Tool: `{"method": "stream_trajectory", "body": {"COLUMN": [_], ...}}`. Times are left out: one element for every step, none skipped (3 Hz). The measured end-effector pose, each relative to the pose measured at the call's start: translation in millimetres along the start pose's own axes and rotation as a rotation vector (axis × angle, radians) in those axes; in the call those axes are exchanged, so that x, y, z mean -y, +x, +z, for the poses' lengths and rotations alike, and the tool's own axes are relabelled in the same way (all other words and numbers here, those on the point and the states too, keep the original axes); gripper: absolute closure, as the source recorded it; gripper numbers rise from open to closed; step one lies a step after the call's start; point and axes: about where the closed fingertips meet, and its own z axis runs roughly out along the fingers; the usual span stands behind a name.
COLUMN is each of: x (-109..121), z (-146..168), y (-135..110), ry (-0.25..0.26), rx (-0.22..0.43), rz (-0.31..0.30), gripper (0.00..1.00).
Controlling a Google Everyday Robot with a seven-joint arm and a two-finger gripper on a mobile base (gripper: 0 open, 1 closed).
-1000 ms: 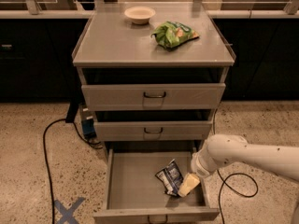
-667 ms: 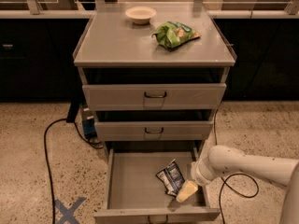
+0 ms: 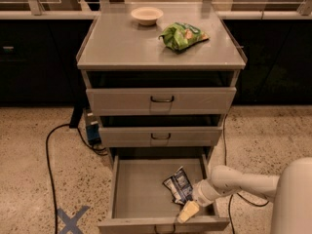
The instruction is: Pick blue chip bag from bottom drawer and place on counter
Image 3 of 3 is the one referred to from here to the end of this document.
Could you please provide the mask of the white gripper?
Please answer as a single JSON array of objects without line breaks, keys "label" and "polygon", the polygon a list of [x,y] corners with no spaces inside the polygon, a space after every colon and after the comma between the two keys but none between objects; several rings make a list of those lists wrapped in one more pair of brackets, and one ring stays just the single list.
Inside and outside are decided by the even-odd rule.
[{"label": "white gripper", "polygon": [[194,201],[187,201],[177,217],[179,223],[185,223],[192,216],[199,212],[200,207],[211,205],[221,194],[208,179],[203,179],[193,185],[192,198]]}]

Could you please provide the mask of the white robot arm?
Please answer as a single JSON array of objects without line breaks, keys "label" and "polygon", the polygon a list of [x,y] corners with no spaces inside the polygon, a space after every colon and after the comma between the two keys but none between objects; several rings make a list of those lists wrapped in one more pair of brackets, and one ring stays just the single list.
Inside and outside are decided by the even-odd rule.
[{"label": "white robot arm", "polygon": [[216,199],[246,191],[273,203],[270,234],[312,233],[312,158],[292,161],[280,175],[245,174],[219,165],[193,185],[192,201],[177,217],[188,221]]}]

